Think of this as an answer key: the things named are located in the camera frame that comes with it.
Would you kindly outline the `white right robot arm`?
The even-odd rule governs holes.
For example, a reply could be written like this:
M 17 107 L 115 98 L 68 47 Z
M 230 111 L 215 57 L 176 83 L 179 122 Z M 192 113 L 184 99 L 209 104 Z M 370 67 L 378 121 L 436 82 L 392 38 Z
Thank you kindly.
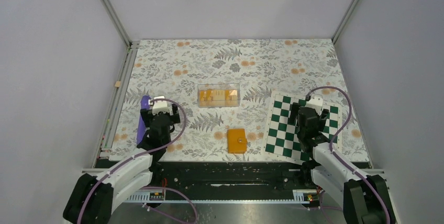
M 347 223 L 396 223 L 385 178 L 358 168 L 322 133 L 330 112 L 316 96 L 290 105 L 288 123 L 296 127 L 302 151 L 310 157 L 301 165 L 302 185 L 329 193 L 342 205 Z

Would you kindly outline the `green white chessboard mat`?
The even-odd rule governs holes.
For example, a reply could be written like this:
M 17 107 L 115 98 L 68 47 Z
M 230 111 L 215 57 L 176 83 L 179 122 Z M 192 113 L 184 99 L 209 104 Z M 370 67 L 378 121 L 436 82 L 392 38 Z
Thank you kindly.
M 306 104 L 304 96 L 301 95 L 277 91 L 271 94 L 261 153 L 273 161 L 302 164 L 310 160 L 309 154 L 301 149 L 296 136 L 296 126 L 288 123 L 290 106 L 296 102 L 302 106 Z M 329 109 L 330 114 L 321 132 L 331 139 L 342 126 L 342 106 L 332 102 L 324 102 L 323 106 Z

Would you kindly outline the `clear box of orange blocks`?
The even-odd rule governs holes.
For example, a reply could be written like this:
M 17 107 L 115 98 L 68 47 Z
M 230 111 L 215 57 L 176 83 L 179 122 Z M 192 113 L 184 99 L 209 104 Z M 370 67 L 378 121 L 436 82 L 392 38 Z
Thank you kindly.
M 197 86 L 197 105 L 200 108 L 238 107 L 240 102 L 238 83 L 199 84 Z

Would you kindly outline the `orange leather card holder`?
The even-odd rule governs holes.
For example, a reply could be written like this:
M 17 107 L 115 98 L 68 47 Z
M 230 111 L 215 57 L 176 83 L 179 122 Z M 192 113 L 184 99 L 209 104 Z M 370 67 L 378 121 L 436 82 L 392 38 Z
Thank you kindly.
M 227 149 L 230 154 L 244 154 L 247 151 L 247 138 L 244 129 L 227 130 Z

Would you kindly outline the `floral patterned table mat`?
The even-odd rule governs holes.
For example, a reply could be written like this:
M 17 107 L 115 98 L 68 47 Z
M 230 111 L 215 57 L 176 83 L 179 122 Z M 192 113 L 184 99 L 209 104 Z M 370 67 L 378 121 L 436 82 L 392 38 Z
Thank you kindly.
M 238 83 L 238 107 L 200 108 L 199 84 Z M 136 147 L 140 101 L 164 96 L 179 103 L 187 127 L 170 145 L 165 161 L 253 161 L 261 153 L 273 91 L 306 95 L 315 89 L 326 102 L 348 114 L 346 91 L 330 39 L 144 40 L 140 42 L 114 135 L 109 160 L 119 161 Z M 230 154 L 227 130 L 244 129 L 247 151 Z

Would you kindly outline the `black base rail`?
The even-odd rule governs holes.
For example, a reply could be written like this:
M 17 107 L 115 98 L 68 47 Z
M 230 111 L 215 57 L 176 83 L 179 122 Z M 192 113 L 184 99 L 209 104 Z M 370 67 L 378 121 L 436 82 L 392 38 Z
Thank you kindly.
M 166 186 L 192 201 L 291 200 L 294 192 L 315 194 L 300 165 L 287 162 L 172 162 L 151 168 L 150 186 Z

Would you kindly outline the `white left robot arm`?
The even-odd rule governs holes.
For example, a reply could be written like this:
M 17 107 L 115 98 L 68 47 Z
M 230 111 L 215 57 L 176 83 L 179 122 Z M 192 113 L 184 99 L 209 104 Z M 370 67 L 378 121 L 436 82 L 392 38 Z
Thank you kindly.
M 136 149 L 105 171 L 82 174 L 76 182 L 63 211 L 70 223 L 108 223 L 112 213 L 138 189 L 158 187 L 160 171 L 151 168 L 164 155 L 175 125 L 187 124 L 185 110 L 177 102 L 163 96 L 144 96 L 139 124 L 142 140 Z

